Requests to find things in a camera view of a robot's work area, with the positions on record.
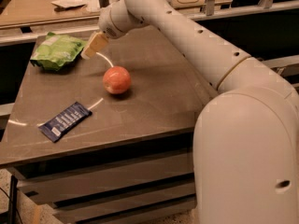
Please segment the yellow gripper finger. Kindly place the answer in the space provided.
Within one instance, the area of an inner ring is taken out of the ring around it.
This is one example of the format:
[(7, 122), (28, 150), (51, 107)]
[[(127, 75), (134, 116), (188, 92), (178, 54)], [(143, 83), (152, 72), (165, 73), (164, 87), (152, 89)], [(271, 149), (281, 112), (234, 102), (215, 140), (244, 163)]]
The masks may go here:
[(85, 60), (90, 59), (98, 51), (98, 33), (93, 33), (86, 46), (81, 52), (81, 57)]
[(108, 38), (102, 32), (93, 33), (88, 43), (84, 47), (84, 56), (91, 58), (96, 52), (108, 44)]

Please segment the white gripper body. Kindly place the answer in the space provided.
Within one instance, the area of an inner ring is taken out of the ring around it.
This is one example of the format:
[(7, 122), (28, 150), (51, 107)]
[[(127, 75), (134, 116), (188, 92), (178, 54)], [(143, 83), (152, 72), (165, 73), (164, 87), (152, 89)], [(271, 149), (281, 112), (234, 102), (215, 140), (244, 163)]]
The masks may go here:
[(101, 9), (98, 26), (108, 38), (117, 39), (133, 29), (145, 27), (146, 23), (133, 16), (124, 0), (120, 0)]

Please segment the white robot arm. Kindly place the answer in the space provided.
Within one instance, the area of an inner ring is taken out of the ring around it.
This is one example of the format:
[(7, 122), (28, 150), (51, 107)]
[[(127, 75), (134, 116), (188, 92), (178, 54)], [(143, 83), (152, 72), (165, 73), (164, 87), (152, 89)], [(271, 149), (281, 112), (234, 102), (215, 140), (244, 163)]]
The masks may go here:
[(169, 0), (105, 7), (91, 58), (111, 38), (156, 27), (218, 91), (199, 115), (193, 171), (200, 224), (298, 224), (298, 93), (245, 51), (175, 11)]

